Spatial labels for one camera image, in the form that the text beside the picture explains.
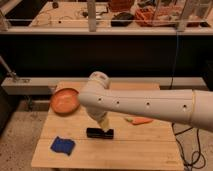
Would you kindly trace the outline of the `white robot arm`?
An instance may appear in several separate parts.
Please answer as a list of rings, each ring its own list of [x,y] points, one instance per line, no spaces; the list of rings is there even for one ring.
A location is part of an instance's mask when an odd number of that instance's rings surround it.
[[[109,129],[108,111],[186,124],[213,132],[213,92],[200,90],[110,90],[110,79],[93,72],[78,94],[88,115]]]

